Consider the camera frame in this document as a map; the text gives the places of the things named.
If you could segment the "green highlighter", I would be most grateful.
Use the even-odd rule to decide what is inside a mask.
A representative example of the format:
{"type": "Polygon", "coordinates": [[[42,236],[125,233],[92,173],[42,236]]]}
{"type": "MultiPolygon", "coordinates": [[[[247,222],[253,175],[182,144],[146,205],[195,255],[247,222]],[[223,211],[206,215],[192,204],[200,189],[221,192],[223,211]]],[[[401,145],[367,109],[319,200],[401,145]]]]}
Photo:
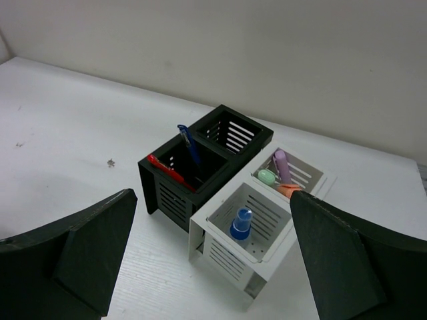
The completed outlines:
{"type": "Polygon", "coordinates": [[[276,181],[275,174],[269,169],[260,169],[257,174],[257,178],[266,185],[273,185],[276,181]]]}

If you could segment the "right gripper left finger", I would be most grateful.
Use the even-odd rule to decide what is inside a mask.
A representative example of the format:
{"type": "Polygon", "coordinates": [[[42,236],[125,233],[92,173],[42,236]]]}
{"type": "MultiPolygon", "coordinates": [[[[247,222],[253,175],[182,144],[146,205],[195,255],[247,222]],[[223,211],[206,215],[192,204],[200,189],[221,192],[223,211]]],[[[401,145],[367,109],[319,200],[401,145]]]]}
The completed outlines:
{"type": "Polygon", "coordinates": [[[1,240],[1,316],[105,317],[133,224],[133,189],[1,240]]]}

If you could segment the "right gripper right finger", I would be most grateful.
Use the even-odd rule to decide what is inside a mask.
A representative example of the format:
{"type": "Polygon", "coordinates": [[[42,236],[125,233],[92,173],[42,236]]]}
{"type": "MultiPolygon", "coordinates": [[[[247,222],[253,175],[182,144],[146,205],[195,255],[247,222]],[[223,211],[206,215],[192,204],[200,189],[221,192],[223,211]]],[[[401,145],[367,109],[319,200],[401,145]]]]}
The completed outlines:
{"type": "Polygon", "coordinates": [[[290,209],[320,319],[425,319],[426,241],[295,191],[290,209]]]}

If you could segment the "red pen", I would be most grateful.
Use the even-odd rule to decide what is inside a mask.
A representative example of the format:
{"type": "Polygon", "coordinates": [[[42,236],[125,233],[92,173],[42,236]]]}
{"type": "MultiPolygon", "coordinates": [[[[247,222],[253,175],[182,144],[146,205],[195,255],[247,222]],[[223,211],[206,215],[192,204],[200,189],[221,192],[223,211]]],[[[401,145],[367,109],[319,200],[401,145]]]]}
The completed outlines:
{"type": "Polygon", "coordinates": [[[171,167],[168,167],[168,166],[164,165],[155,155],[149,154],[146,157],[146,159],[154,167],[156,167],[156,168],[160,169],[161,171],[163,171],[166,175],[168,175],[169,177],[171,177],[174,181],[178,182],[179,184],[181,184],[184,187],[186,187],[187,189],[189,189],[191,192],[195,193],[195,189],[190,184],[188,184],[185,181],[185,179],[179,173],[177,173],[171,167]]]}

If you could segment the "orange highlighter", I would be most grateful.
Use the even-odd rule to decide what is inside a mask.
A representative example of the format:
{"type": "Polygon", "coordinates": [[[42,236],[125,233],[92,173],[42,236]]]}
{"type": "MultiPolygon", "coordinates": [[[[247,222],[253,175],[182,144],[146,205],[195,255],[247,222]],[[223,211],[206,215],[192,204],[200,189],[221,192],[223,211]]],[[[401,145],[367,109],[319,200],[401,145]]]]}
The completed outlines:
{"type": "Polygon", "coordinates": [[[279,184],[276,189],[280,194],[288,199],[291,199],[294,191],[302,190],[298,184],[279,184]]]}

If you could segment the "clear bottle blue cap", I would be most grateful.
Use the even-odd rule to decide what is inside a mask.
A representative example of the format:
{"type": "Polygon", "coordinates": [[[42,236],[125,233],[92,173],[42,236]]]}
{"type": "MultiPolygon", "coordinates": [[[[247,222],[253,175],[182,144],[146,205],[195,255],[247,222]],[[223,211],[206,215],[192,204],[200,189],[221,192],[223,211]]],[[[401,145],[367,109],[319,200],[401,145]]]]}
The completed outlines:
{"type": "Polygon", "coordinates": [[[253,212],[247,207],[241,207],[237,210],[233,218],[229,232],[230,237],[235,241],[247,241],[250,237],[252,228],[253,212]]]}

